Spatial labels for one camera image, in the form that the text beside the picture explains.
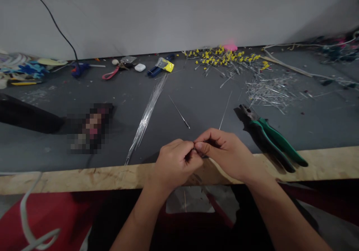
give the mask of wire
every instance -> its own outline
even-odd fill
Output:
[[[36,185],[38,184],[38,182],[40,181],[42,177],[42,172],[0,172],[0,175],[18,175],[18,174],[30,174],[30,173],[38,173],[39,176],[34,182],[34,184],[32,185],[32,187],[25,193],[25,195],[23,196],[20,202],[20,217],[21,217],[22,231],[24,232],[25,238],[29,243],[29,245],[25,247],[22,251],[33,250],[34,248],[38,250],[45,250],[48,249],[57,240],[57,237],[60,234],[61,229],[54,229],[49,233],[36,239],[30,229],[28,218],[27,218],[27,210],[26,210],[27,199],[30,196],[31,192],[36,187]],[[52,239],[47,244],[43,244],[43,242],[47,241],[50,238]]]
[[[279,62],[279,64],[281,64],[281,65],[284,64],[284,65],[288,66],[289,68],[294,68],[294,70],[295,70],[295,69],[300,70],[301,72],[307,73],[307,74],[309,74],[309,75],[311,75],[311,76],[322,77],[322,78],[325,78],[325,79],[333,80],[333,78],[330,78],[330,77],[327,77],[327,76],[324,76],[324,75],[308,73],[307,71],[304,71],[304,70],[299,69],[299,68],[297,68],[297,67],[294,67],[294,66],[290,66],[290,65],[288,65],[288,64],[285,64],[284,62],[278,60],[278,59],[275,58],[272,54],[270,54],[270,53],[267,51],[267,48],[271,48],[271,47],[274,47],[274,46],[290,46],[290,45],[293,45],[293,46],[295,46],[295,45],[298,45],[298,46],[319,46],[319,47],[340,46],[340,45],[345,45],[345,44],[347,44],[347,43],[350,43],[350,42],[354,41],[354,40],[357,38],[357,35],[358,35],[358,34],[359,34],[359,30],[353,33],[353,38],[352,38],[351,40],[349,40],[349,41],[347,41],[347,42],[344,42],[344,43],[338,43],[338,44],[335,44],[335,45],[316,45],[316,44],[290,43],[290,44],[286,44],[286,45],[267,45],[267,46],[263,47],[263,51],[269,56],[269,58],[271,58],[271,59],[273,59],[273,60]]]
[[[72,44],[68,41],[68,39],[65,37],[65,35],[61,32],[59,26],[57,25],[55,19],[54,19],[53,16],[52,16],[52,13],[50,12],[50,10],[49,10],[49,8],[47,7],[47,5],[45,4],[45,2],[42,1],[42,0],[40,0],[40,1],[42,2],[42,4],[44,4],[45,8],[46,8],[47,11],[49,12],[49,14],[50,14],[50,16],[51,16],[51,19],[53,20],[53,23],[55,24],[57,30],[60,32],[60,34],[62,35],[62,37],[64,37],[64,39],[67,41],[67,43],[71,46],[72,50],[74,51],[77,66],[80,68],[79,59],[77,58],[77,53],[76,53],[75,48],[74,48],[74,47],[72,46]]]

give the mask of white cable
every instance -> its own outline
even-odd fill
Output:
[[[27,211],[26,211],[26,201],[30,196],[31,192],[36,187],[37,183],[40,181],[42,177],[42,172],[0,172],[0,175],[17,175],[17,174],[29,174],[29,173],[39,173],[39,176],[35,181],[35,183],[32,185],[32,187],[25,193],[25,195],[23,196],[20,202],[20,217],[21,217],[22,231],[24,232],[25,238],[29,243],[29,245],[25,247],[22,251],[33,250],[34,248],[38,250],[45,250],[48,249],[57,240],[57,237],[60,234],[61,229],[52,230],[49,233],[36,239],[30,229],[27,219]],[[47,244],[43,244],[43,242],[47,241],[50,238],[52,238],[50,242],[48,242]]]

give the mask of pink object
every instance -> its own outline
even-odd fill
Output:
[[[229,44],[223,45],[223,47],[225,48],[226,51],[234,52],[234,51],[238,50],[238,47],[234,43],[229,43]]]

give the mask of pliers jaw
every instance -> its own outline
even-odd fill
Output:
[[[239,106],[239,108],[241,109],[241,111],[247,115],[252,121],[258,121],[259,120],[259,116],[252,111],[251,109],[249,109],[245,104],[241,104]]]

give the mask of wooden plank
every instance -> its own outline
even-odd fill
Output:
[[[297,167],[293,174],[269,161],[264,154],[255,154],[270,174],[282,181],[316,181],[359,178],[359,146],[299,151],[309,167]],[[34,193],[74,192],[142,188],[153,163],[45,172]],[[37,173],[0,177],[0,194],[25,193],[37,179]],[[229,177],[212,159],[204,159],[186,185],[240,184]]]

